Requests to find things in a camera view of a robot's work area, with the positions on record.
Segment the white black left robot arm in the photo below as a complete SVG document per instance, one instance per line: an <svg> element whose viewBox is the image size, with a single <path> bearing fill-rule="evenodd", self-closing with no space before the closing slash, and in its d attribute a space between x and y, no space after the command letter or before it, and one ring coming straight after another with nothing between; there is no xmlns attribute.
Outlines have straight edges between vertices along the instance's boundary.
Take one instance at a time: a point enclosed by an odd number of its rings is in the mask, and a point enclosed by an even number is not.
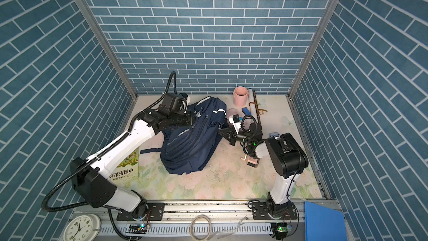
<svg viewBox="0 0 428 241"><path fill-rule="evenodd" d="M89 166L72 178L76 192L93 208L117 209L130 214L133 220L147 216L147 200L138 193L121 188L108 178L140 145L159 132L172 127L190 127L196 116L188 110L190 97L185 94L165 93L156 109L147 108L137 113L128 129L97 153L87 159L75 159L71 166Z"/></svg>

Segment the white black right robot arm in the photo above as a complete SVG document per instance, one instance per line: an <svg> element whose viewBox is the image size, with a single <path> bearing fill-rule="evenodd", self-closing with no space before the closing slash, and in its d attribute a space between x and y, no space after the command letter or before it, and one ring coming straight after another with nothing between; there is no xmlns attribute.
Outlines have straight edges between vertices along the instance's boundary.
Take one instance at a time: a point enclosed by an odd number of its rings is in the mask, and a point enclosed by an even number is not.
<svg viewBox="0 0 428 241"><path fill-rule="evenodd" d="M290 133L263 138L263 128L252 115L241 118L235 114L228 121L230 127L221 129L219 134L233 146L240 143L250 166L255 167L259 159L268 157L276 171L267 199L254 207L254 219L262 219L266 214L273 219L297 219L290 195L297 178L309 166L303 149Z"/></svg>

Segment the navy blue student backpack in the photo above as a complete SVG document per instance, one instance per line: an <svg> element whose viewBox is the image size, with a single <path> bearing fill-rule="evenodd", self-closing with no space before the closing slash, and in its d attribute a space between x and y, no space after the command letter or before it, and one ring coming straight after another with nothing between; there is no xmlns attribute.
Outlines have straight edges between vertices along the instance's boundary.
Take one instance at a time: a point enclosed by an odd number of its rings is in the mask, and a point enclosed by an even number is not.
<svg viewBox="0 0 428 241"><path fill-rule="evenodd" d="M211 96L189 105L188 110L196 116L193 126L164 130L162 147L140 153L160 152L161 162L170 174L203 170L222 140L218 132L228 127L226 108L225 102Z"/></svg>

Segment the colourful children's picture book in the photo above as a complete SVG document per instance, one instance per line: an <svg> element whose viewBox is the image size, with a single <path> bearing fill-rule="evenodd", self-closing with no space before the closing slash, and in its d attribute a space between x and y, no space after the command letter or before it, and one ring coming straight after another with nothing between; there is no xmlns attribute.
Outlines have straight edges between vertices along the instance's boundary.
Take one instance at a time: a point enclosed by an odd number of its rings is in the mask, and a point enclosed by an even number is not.
<svg viewBox="0 0 428 241"><path fill-rule="evenodd" d="M131 182L138 179L138 159L139 148L136 148L117 166L109 176L109 181L121 187L130 186Z"/></svg>

